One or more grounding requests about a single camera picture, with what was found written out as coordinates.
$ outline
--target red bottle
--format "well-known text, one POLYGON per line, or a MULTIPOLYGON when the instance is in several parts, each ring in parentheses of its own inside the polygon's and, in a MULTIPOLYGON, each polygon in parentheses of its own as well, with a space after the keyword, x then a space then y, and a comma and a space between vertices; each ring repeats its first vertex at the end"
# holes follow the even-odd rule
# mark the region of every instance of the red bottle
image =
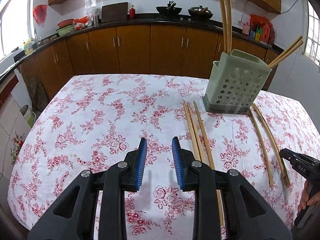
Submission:
POLYGON ((133 8, 134 5, 131 5, 131 9, 129 10, 130 19, 134 19, 136 15, 136 10, 133 8))

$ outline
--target bamboo chopstick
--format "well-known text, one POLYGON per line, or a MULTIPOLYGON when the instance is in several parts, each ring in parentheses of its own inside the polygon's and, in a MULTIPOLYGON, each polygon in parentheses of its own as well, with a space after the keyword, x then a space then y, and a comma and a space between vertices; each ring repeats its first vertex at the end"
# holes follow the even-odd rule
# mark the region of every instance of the bamboo chopstick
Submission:
POLYGON ((226 14, 226 5, 224 0, 219 0, 221 16, 222 16, 222 27, 223 27, 223 45, 224 52, 228 51, 228 28, 227 28, 227 14, 226 14))
POLYGON ((297 48, 299 48, 303 44, 303 41, 300 40, 297 44, 295 44, 286 54, 284 54, 281 58, 279 58, 277 61, 275 61, 272 64, 268 65, 268 68, 274 68, 276 65, 278 65, 281 61, 283 61, 285 58, 287 58, 290 54, 292 54, 297 48))
POLYGON ((231 14, 231 0, 225 0, 227 8, 227 53, 231 54, 232 43, 232 14, 231 14))
MULTIPOLYGON (((207 156, 208 156, 210 168, 212 170, 215 170, 214 162, 213 162, 213 158, 212 158, 212 153, 211 153, 211 148, 210 148, 209 140, 208 140, 208 137, 207 137, 207 133, 205 132, 205 128, 204 128, 204 125, 203 125, 203 122, 202 122, 202 119, 201 119, 201 115, 200 115, 200 112, 198 110, 198 107, 197 107, 197 104, 196 104, 195 101, 193 101, 193 105, 195 106, 196 114, 197 114, 198 121, 199 121, 199 124, 200 124, 200 128, 201 128, 201 132, 202 132, 202 136, 203 136, 203 140, 204 140, 205 149, 207 150, 207 156)), ((219 210, 220 225, 223 226, 224 222, 223 222, 222 198, 221 198, 221 192, 218 189, 217 189, 217 198, 218 198, 218 210, 219 210)))
POLYGON ((273 136, 271 130, 270 130, 270 127, 268 126, 266 120, 264 119, 263 115, 261 114, 261 111, 259 110, 259 108, 256 106, 255 103, 252 104, 253 106, 253 109, 255 110, 255 112, 257 113, 259 119, 260 119, 260 122, 262 123, 264 129, 266 130, 267 134, 268 134, 268 137, 271 141, 271 144, 272 144, 272 147, 276 153, 276 157, 277 157, 277 160, 278 160, 278 163, 279 163, 279 166, 280 166, 280 170, 281 170, 281 174, 282 174, 282 177, 284 178, 284 181, 286 183, 286 186, 288 187, 290 185, 290 181, 289 181, 289 177, 288 177, 288 172, 287 172, 287 169, 284 165, 284 161, 283 159, 281 158, 279 152, 279 147, 278 145, 276 144, 276 139, 275 137, 273 136))
POLYGON ((267 153, 267 150, 266 150, 266 146, 264 145, 264 142, 263 142, 263 137, 260 133, 260 130, 259 130, 259 127, 258 127, 258 124, 253 116, 253 113, 251 111, 251 109, 249 108, 249 115, 252 119, 252 122, 253 122, 253 125, 257 131, 257 134, 258 134, 258 137, 259 137, 259 140, 260 140, 260 144, 261 144, 261 148, 262 148, 262 152, 263 152, 263 155, 264 155, 264 159, 266 161, 266 166, 267 166, 267 173, 268 173, 268 178, 269 178, 269 185, 270 187, 273 186, 273 178, 272 178, 272 173, 271 173, 271 168, 270 168, 270 163, 269 163, 269 158, 268 158, 268 153, 267 153))
POLYGON ((197 128, 197 125, 196 125, 196 121, 193 118, 193 112, 192 112, 192 109, 191 109, 191 106, 190 106, 189 102, 187 103, 187 107, 188 107, 189 114, 190 114, 190 117, 191 117, 192 127, 193 127, 193 130, 195 132, 195 136, 196 136, 196 141, 197 141, 197 144, 198 144, 198 149, 199 149, 201 162, 207 164, 207 161, 206 161, 206 159, 204 157, 204 151, 203 151, 202 144, 201 144, 201 141, 200 141, 200 137, 199 137, 199 132, 198 132, 198 128, 197 128))
POLYGON ((188 123, 188 128, 189 128, 189 132, 190 132, 190 136, 191 136, 193 152, 195 154, 196 160, 197 161, 201 161, 200 155, 199 155, 199 150, 198 150, 198 144, 197 144, 197 141, 196 141, 195 132, 194 132, 193 127, 192 127, 191 117, 190 117, 189 110, 188 110, 188 107, 187 107, 187 104, 185 103, 185 101, 183 101, 183 107, 184 107, 184 112, 185 112, 186 118, 187 118, 187 123, 188 123))

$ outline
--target kitchen counter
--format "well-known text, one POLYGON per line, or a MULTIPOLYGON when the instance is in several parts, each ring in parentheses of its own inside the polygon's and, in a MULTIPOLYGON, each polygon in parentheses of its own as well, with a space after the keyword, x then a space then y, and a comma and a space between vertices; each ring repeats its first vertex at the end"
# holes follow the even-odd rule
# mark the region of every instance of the kitchen counter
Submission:
MULTIPOLYGON (((35 55, 36 53, 42 51, 43 49, 51 46, 52 44, 80 34, 84 32, 89 32, 93 30, 98 30, 98 29, 103 29, 103 28, 111 28, 111 27, 116 27, 116 26, 124 26, 124 25, 142 25, 142 24, 162 24, 162 25, 176 25, 176 26, 185 26, 185 27, 191 27, 191 28, 196 28, 196 29, 201 29, 201 30, 206 30, 206 31, 212 31, 212 32, 218 32, 222 33, 222 23, 214 20, 207 20, 207 21, 196 21, 196 20, 191 20, 190 16, 187 15, 178 15, 176 18, 164 18, 161 17, 160 14, 158 13, 146 13, 146 14, 136 14, 136 18, 131 20, 120 20, 120 21, 113 21, 113 22, 108 22, 108 23, 102 23, 99 24, 98 26, 89 26, 86 28, 83 28, 81 30, 76 30, 72 31, 69 34, 59 37, 53 41, 50 41, 49 43, 39 47, 38 49, 33 50, 30 54, 22 57, 19 59, 16 63, 12 64, 10 67, 8 67, 5 71, 3 71, 0 74, 0 84, 14 71, 26 58, 31 57, 32 55, 35 55)), ((242 30, 236 27, 232 27, 232 35, 233 37, 240 38, 242 40, 254 43, 260 47, 263 47, 265 49, 271 49, 272 51, 280 54, 283 52, 283 49, 280 47, 273 45, 272 48, 268 48, 266 45, 256 42, 253 40, 250 40, 248 36, 242 34, 242 30)))

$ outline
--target window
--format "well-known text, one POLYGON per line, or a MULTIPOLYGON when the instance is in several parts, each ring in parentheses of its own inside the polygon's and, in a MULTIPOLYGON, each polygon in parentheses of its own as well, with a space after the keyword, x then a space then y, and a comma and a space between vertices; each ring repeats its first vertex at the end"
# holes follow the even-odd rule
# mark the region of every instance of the window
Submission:
POLYGON ((320 28, 319 28, 319 17, 315 10, 308 1, 309 11, 309 24, 308 24, 308 38, 305 46, 304 55, 319 66, 320 60, 320 28))
POLYGON ((11 0, 0 20, 0 59, 32 37, 30 0, 11 0))

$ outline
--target table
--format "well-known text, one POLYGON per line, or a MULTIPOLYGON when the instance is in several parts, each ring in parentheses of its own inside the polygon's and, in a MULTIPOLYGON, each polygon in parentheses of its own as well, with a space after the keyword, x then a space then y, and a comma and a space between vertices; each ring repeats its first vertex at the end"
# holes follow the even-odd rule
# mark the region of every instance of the table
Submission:
MULTIPOLYGON (((254 114, 273 174, 270 188, 252 120, 247 115, 207 113, 202 104, 207 83, 160 75, 73 77, 41 114, 20 151, 8 192, 13 215, 30 229, 82 170, 108 169, 144 137, 148 154, 142 186, 125 196, 128 239, 191 239, 194 194, 179 190, 171 152, 174 136, 182 148, 192 151, 185 100, 198 105, 216 169, 239 170, 291 227, 303 177, 285 160, 290 186, 282 186, 276 155, 254 114)), ((280 148, 319 159, 320 135, 298 101, 261 91, 255 103, 280 148)))

